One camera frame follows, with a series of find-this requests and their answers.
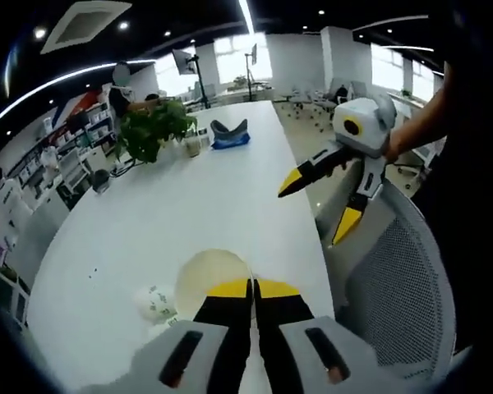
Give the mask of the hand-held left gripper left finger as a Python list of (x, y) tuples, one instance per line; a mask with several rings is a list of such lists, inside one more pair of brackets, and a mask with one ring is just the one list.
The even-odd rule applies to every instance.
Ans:
[(218, 284), (191, 320), (142, 346), (129, 371), (83, 393), (238, 393), (251, 351), (252, 280)]

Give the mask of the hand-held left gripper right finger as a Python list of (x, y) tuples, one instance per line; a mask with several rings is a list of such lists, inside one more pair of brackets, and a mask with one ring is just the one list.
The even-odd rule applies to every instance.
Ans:
[(273, 393), (397, 393), (365, 341), (329, 316), (315, 317), (297, 288), (253, 281), (260, 355)]

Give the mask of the person's right hand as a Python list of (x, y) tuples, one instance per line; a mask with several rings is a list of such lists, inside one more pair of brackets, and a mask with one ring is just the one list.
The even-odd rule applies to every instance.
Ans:
[(334, 155), (332, 162), (333, 162), (333, 167), (341, 167), (345, 171), (350, 162), (360, 159), (362, 159), (362, 156), (359, 153), (343, 150), (337, 152)]

